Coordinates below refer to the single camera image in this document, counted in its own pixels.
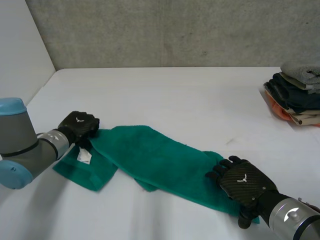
white wall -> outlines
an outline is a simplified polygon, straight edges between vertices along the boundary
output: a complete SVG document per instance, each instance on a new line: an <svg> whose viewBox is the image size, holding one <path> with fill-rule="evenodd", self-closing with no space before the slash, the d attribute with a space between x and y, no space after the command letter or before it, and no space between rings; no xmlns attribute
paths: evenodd
<svg viewBox="0 0 320 240"><path fill-rule="evenodd" d="M0 98L27 104L55 72L24 0L0 0Z"/></svg>

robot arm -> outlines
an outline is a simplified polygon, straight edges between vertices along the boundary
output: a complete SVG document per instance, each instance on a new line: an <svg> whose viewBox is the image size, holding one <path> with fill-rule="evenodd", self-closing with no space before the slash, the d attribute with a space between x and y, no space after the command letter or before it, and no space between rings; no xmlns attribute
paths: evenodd
<svg viewBox="0 0 320 240"><path fill-rule="evenodd" d="M247 160L231 156L206 177L240 203L240 228L247 229L261 216L283 240L320 240L319 209L279 193L276 185Z"/></svg>
<svg viewBox="0 0 320 240"><path fill-rule="evenodd" d="M93 137L99 119L73 111L58 126L37 137L20 98L0 99L0 184L21 189L69 149Z"/></svg>

dark folded cloth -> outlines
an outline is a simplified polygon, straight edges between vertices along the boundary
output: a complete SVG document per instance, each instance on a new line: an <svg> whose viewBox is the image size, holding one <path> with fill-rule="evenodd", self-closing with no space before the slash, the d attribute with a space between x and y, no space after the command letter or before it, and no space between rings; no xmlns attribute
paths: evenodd
<svg viewBox="0 0 320 240"><path fill-rule="evenodd" d="M278 98L289 108L305 110L320 110L320 94L308 94L287 82L279 73L273 75L269 81Z"/></svg>
<svg viewBox="0 0 320 240"><path fill-rule="evenodd" d="M276 101L277 104L279 104L283 109L289 110L292 109L294 113L300 114L303 113L306 109L301 107L295 107L288 105L284 100L280 98L277 91L274 89L274 87L270 84L270 82L266 82L264 85L264 89L270 94L270 96Z"/></svg>

gray concrete wall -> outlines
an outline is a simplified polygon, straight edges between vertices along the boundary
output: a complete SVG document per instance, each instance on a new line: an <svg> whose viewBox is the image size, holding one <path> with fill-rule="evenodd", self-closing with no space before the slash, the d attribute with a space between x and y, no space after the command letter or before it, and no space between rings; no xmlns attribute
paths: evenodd
<svg viewBox="0 0 320 240"><path fill-rule="evenodd" d="M320 56L320 0L26 0L57 70Z"/></svg>

beige folded cloth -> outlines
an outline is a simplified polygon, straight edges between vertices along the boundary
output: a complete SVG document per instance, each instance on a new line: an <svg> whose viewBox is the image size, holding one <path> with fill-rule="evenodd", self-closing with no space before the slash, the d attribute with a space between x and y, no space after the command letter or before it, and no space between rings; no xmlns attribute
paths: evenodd
<svg viewBox="0 0 320 240"><path fill-rule="evenodd" d="M320 124L320 115L289 114L297 125Z"/></svg>

